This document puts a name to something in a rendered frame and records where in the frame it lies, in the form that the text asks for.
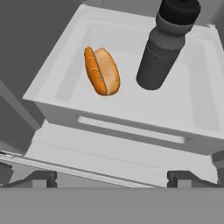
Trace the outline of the orange hotdog bun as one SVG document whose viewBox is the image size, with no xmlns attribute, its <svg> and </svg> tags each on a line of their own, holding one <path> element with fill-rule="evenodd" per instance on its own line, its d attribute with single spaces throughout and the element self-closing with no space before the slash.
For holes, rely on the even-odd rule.
<svg viewBox="0 0 224 224">
<path fill-rule="evenodd" d="M 110 96 L 118 92 L 121 78 L 112 56 L 105 48 L 96 51 L 88 46 L 84 51 L 85 67 L 95 92 L 98 95 Z"/>
</svg>

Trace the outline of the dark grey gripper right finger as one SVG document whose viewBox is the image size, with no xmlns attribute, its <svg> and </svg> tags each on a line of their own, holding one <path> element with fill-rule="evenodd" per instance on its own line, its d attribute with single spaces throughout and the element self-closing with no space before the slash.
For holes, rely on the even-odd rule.
<svg viewBox="0 0 224 224">
<path fill-rule="evenodd" d="M 218 187 L 217 184 L 198 178 L 190 171 L 168 171 L 167 187 L 195 188 L 195 187 Z"/>
</svg>

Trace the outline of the dark grey water bottle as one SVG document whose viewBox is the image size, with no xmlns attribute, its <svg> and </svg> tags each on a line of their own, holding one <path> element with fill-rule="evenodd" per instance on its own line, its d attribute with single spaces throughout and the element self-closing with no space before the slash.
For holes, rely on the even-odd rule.
<svg viewBox="0 0 224 224">
<path fill-rule="evenodd" d="M 198 0 L 162 0 L 156 15 L 156 26 L 150 31 L 136 75 L 136 82 L 141 88 L 161 88 L 200 10 Z"/>
</svg>

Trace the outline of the white fridge shelf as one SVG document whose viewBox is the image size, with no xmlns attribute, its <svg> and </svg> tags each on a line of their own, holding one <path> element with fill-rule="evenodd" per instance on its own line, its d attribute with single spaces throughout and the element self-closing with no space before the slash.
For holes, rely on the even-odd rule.
<svg viewBox="0 0 224 224">
<path fill-rule="evenodd" d="M 24 98 L 45 119 L 138 142 L 203 155 L 224 150 L 224 52 L 217 30 L 194 26 L 158 90 L 145 90 L 137 70 L 152 17 L 81 5 L 39 70 Z M 88 79 L 84 49 L 106 48 L 121 87 L 100 96 Z"/>
<path fill-rule="evenodd" d="M 26 156 L 50 164 L 156 186 L 166 185 L 168 171 L 190 171 L 215 183 L 209 156 L 71 129 L 45 122 Z"/>
</svg>

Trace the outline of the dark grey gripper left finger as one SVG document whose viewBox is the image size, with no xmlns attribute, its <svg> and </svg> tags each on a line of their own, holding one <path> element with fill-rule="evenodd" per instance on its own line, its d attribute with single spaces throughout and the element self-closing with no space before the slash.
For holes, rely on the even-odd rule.
<svg viewBox="0 0 224 224">
<path fill-rule="evenodd" d="M 46 187 L 56 188 L 58 186 L 56 171 L 34 171 L 26 178 L 4 185 L 4 188 L 33 188 Z"/>
</svg>

